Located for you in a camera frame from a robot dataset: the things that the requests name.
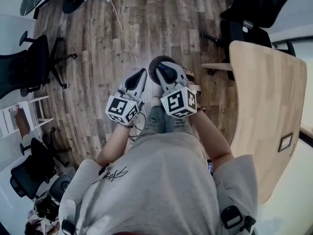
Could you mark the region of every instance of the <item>white cable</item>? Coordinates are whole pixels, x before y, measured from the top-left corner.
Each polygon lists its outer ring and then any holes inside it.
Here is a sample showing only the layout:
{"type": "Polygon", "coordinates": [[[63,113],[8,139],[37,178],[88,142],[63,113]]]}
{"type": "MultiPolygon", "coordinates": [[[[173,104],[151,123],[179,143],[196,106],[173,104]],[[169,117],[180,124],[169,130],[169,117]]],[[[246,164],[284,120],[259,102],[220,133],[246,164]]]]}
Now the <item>white cable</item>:
{"type": "MultiPolygon", "coordinates": [[[[136,53],[135,53],[135,51],[134,51],[134,49],[133,49],[133,46],[131,45],[131,43],[128,41],[128,39],[127,39],[127,37],[126,37],[126,34],[125,34],[124,30],[123,30],[123,26],[122,26],[122,24],[121,24],[121,21],[120,21],[119,18],[118,18],[116,8],[115,8],[115,6],[114,6],[112,0],[110,0],[110,2],[111,2],[111,4],[112,4],[112,7],[113,7],[114,12],[115,12],[115,14],[116,14],[116,18],[117,18],[118,24],[119,24],[119,26],[121,27],[121,30],[122,30],[122,32],[123,32],[123,34],[124,34],[125,40],[126,40],[127,43],[129,44],[129,46],[130,46],[130,48],[131,48],[131,50],[132,50],[132,52],[133,52],[133,54],[134,54],[134,56],[135,56],[135,59],[136,59],[137,65],[138,65],[138,69],[140,69],[140,64],[139,64],[138,58],[137,58],[136,53]]],[[[144,110],[145,115],[146,115],[146,118],[147,118],[148,116],[147,116],[147,113],[146,113],[145,105],[143,105],[143,110],[144,110]]]]}

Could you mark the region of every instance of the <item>bracelet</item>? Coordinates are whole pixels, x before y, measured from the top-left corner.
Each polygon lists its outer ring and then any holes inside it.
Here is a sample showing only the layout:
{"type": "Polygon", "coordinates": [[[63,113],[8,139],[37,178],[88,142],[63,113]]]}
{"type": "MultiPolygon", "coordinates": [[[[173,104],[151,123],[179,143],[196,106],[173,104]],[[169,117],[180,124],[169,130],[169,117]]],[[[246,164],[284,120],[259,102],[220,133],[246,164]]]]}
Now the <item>bracelet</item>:
{"type": "Polygon", "coordinates": [[[123,125],[120,122],[117,122],[117,124],[122,126],[122,127],[124,127],[124,128],[126,128],[126,129],[132,129],[134,127],[133,124],[131,124],[131,125],[123,125]]]}
{"type": "Polygon", "coordinates": [[[202,107],[198,107],[198,108],[197,108],[197,112],[198,112],[198,111],[203,111],[203,112],[205,112],[205,110],[206,110],[206,107],[205,107],[205,106],[202,106],[202,107]]]}

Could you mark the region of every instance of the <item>phone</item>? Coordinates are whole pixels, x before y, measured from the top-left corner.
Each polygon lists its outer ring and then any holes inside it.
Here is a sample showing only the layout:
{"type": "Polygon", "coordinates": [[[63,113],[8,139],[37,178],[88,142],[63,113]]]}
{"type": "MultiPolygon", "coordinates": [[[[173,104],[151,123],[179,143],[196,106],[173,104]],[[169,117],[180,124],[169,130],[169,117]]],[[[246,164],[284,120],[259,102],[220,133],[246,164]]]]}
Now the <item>phone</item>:
{"type": "Polygon", "coordinates": [[[210,159],[207,160],[207,166],[209,167],[209,171],[210,171],[211,175],[213,175],[213,164],[212,164],[212,160],[210,160],[210,159]]]}

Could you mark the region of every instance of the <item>laminate flooring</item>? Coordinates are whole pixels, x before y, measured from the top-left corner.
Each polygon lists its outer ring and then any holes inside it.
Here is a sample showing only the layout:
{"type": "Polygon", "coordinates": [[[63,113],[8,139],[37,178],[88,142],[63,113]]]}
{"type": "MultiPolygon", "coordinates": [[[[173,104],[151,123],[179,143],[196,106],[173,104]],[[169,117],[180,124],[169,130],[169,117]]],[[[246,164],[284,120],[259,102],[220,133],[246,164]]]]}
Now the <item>laminate flooring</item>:
{"type": "MultiPolygon", "coordinates": [[[[50,49],[57,37],[63,37],[57,56],[76,53],[78,58],[57,65],[66,90],[50,75],[51,82],[35,96],[49,95],[43,109],[54,121],[43,126],[43,131],[56,127],[58,146],[70,146],[69,159],[79,165],[85,158],[95,158],[110,137],[115,123],[105,115],[107,100],[121,79],[138,66],[111,3],[88,0],[66,15],[63,1],[51,0],[40,8],[35,37],[46,35],[50,49]]],[[[219,15],[226,9],[226,0],[112,1],[140,68],[147,69],[155,57],[167,55],[192,70],[202,87],[206,114],[231,142],[237,123],[235,83],[225,71],[208,76],[201,68],[201,63],[221,62],[224,51],[199,38],[201,31],[220,36],[219,15]]],[[[143,93],[147,114],[158,90],[148,77],[143,93]]],[[[139,128],[143,120],[139,115],[135,121],[139,128]]],[[[138,133],[135,129],[131,132],[134,136],[138,133]]]]}

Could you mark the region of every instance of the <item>ripped jeans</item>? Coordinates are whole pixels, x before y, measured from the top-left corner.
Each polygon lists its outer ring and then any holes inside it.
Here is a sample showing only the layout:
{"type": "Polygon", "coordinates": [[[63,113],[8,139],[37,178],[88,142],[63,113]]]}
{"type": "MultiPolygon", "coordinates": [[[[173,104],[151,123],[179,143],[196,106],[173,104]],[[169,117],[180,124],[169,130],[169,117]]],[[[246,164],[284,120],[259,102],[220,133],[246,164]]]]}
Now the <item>ripped jeans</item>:
{"type": "Polygon", "coordinates": [[[163,108],[155,106],[151,109],[146,124],[136,140],[153,134],[171,132],[186,132],[193,135],[188,118],[171,117],[165,113],[163,108]]]}

